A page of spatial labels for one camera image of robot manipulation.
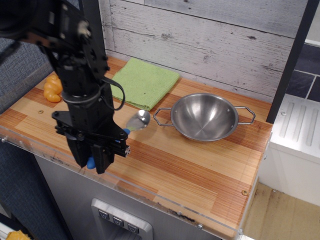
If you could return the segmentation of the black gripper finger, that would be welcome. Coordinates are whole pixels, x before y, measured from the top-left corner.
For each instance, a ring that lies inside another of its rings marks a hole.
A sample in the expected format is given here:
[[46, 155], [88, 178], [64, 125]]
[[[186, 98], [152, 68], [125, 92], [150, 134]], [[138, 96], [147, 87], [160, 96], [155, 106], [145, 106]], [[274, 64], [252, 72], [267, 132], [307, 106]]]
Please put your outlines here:
[[86, 137], [80, 133], [78, 135], [65, 134], [70, 151], [81, 167], [85, 167], [90, 157], [92, 157], [91, 146], [87, 142]]
[[103, 174], [114, 162], [115, 154], [108, 147], [94, 144], [91, 146], [91, 153], [98, 174]]

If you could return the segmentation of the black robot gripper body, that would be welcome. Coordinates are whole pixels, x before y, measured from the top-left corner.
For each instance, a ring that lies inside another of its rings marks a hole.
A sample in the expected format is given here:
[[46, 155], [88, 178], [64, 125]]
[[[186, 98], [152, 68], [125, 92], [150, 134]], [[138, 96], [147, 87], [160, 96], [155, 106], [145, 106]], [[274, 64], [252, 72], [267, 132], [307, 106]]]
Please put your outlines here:
[[122, 130], [115, 121], [111, 85], [95, 84], [90, 92], [81, 95], [71, 95], [62, 92], [63, 100], [67, 103], [67, 111], [55, 111], [52, 118], [56, 120], [58, 134], [83, 134], [90, 145], [96, 138], [111, 139], [119, 137]]

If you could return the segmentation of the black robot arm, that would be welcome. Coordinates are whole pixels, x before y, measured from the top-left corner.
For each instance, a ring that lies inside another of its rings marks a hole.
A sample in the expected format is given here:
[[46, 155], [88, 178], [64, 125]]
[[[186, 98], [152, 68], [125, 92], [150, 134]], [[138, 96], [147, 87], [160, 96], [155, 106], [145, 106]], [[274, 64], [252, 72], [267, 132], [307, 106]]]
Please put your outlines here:
[[3, 0], [0, 35], [13, 40], [2, 59], [21, 42], [37, 45], [47, 56], [68, 106], [52, 114], [56, 131], [66, 137], [80, 167], [93, 159], [96, 172], [103, 174], [115, 155], [129, 154], [128, 135], [113, 120], [116, 82], [105, 77], [107, 56], [78, 8], [65, 0]]

